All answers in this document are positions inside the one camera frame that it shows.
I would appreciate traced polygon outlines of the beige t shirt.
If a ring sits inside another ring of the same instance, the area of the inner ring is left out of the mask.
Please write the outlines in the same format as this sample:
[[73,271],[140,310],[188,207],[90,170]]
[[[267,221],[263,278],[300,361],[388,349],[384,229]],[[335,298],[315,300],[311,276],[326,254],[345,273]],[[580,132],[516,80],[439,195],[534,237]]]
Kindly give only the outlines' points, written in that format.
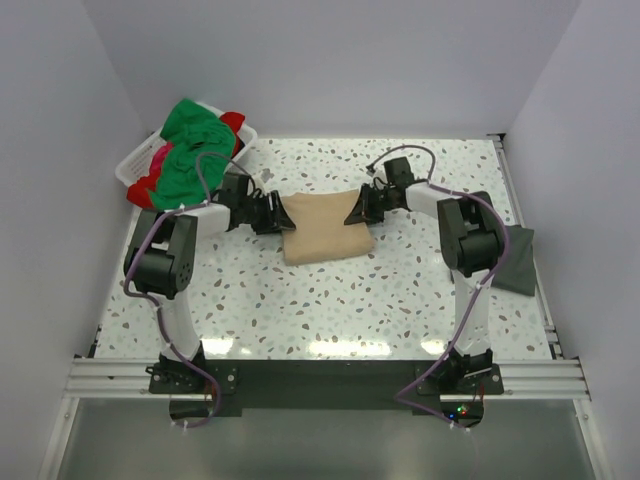
[[367,225],[344,224],[358,196],[358,190],[350,190],[283,197],[284,210],[295,224],[294,230],[282,232],[285,264],[300,266],[368,254],[375,242]]

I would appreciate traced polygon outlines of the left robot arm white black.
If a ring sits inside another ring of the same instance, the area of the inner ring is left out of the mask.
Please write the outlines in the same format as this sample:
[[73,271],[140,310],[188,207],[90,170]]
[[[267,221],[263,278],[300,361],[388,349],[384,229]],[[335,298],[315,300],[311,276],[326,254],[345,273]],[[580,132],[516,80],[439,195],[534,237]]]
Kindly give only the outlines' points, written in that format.
[[247,174],[229,173],[201,204],[141,211],[124,260],[124,293],[149,301],[161,347],[146,368],[153,394],[201,393],[215,386],[188,303],[196,247],[204,238],[248,225],[257,235],[296,229],[278,192]]

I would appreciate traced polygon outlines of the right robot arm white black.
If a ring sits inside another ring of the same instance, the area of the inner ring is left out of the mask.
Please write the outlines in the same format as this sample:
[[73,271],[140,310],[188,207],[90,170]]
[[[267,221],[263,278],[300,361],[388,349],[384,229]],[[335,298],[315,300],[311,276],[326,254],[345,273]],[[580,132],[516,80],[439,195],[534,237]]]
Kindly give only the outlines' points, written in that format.
[[417,380],[431,378],[441,388],[469,392],[493,366],[490,288],[509,253],[506,225],[488,193],[465,193],[418,179],[405,157],[387,161],[382,177],[361,186],[344,223],[378,224],[397,209],[437,220],[441,255],[455,287],[454,335],[441,357]]

